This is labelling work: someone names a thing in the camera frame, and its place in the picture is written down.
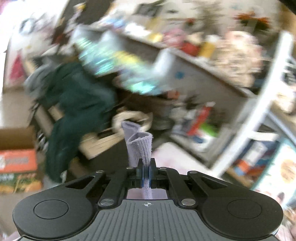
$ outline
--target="lavender sock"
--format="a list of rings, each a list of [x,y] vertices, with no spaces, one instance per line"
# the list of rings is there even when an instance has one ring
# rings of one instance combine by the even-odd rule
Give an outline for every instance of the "lavender sock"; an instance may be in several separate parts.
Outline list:
[[[128,158],[130,166],[136,167],[139,159],[143,159],[145,166],[149,166],[152,148],[152,134],[148,132],[140,132],[141,126],[123,121],[121,126],[124,130],[124,138],[128,150]],[[151,188],[149,188],[149,180],[144,180],[143,193],[145,199],[152,199]]]

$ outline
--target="crosshair symbol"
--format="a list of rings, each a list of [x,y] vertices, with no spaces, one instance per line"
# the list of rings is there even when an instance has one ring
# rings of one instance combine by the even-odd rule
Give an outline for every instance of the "crosshair symbol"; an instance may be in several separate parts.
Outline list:
[[[150,202],[146,202],[146,203],[144,203],[143,205],[145,205],[146,207],[150,207],[150,206],[153,205],[153,204],[150,203]]]

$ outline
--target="cardboard box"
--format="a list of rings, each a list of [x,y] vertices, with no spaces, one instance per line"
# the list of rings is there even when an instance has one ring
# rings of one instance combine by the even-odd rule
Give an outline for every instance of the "cardboard box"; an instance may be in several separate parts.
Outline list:
[[[34,144],[33,127],[0,129],[0,194],[42,188]]]

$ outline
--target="triangular cutout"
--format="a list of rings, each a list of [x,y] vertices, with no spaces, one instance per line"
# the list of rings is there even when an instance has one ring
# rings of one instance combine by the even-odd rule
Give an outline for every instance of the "triangular cutout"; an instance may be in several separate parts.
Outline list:
[[[85,188],[90,182],[91,180],[93,180],[94,177],[90,176],[90,177],[86,177],[80,181],[77,181],[75,183],[72,183],[68,186],[66,186],[67,188],[74,188],[74,189],[83,189]]]
[[[219,183],[215,180],[209,179],[207,177],[202,177],[201,180],[211,189],[221,189],[227,187],[227,185],[224,185],[222,183]]]

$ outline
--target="dark green cloth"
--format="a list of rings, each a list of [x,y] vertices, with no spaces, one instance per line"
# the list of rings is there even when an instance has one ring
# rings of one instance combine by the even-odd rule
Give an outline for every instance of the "dark green cloth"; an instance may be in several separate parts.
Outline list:
[[[48,88],[38,101],[45,108],[58,103],[65,114],[54,124],[45,162],[48,176],[61,182],[60,175],[77,154],[83,135],[106,128],[116,105],[116,93],[84,72],[79,63],[59,66],[44,81]]]

